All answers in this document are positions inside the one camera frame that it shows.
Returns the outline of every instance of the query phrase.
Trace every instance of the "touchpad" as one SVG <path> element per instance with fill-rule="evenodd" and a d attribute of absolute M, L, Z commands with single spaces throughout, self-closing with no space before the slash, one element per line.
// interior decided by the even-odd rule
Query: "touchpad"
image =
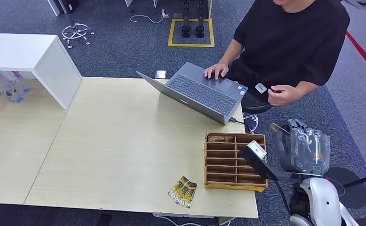
<path fill-rule="evenodd" d="M 206 77 L 203 77 L 202 84 L 209 86 L 209 87 L 216 89 L 223 93 L 227 92 L 232 85 L 232 83 L 230 81 L 225 81 L 224 79 L 215 80 L 214 78 L 207 79 Z"/>

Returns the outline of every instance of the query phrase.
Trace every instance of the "water bottle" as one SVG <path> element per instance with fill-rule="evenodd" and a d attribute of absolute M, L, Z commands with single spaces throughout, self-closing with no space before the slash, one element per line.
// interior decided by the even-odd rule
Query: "water bottle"
<path fill-rule="evenodd" d="M 32 89 L 32 86 L 21 76 L 19 72 L 14 71 L 3 71 L 0 72 L 18 91 L 22 94 L 29 92 Z"/>
<path fill-rule="evenodd" d="M 22 93 L 18 92 L 2 75 L 0 75 L 0 95 L 4 95 L 10 102 L 15 104 L 24 99 Z"/>

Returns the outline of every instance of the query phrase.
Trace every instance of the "white shelf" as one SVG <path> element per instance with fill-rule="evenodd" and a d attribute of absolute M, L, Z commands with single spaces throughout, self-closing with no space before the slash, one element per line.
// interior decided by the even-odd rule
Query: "white shelf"
<path fill-rule="evenodd" d="M 0 71 L 38 79 L 64 109 L 82 80 L 57 35 L 0 33 Z"/>

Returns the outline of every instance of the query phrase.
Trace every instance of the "black t-shirt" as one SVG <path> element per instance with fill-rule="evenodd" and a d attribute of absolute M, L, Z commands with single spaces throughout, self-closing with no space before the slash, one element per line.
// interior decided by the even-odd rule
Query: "black t-shirt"
<path fill-rule="evenodd" d="M 349 21 L 339 0 L 315 0 L 298 13 L 256 0 L 234 34 L 245 49 L 232 63 L 233 76 L 248 87 L 321 86 L 333 72 Z"/>

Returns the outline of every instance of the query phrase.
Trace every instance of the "plastic cover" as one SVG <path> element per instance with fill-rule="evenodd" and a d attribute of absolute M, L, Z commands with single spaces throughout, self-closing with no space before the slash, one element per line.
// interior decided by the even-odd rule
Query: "plastic cover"
<path fill-rule="evenodd" d="M 330 137 L 312 128 L 291 129 L 291 166 L 297 173 L 324 175 L 330 165 Z"/>

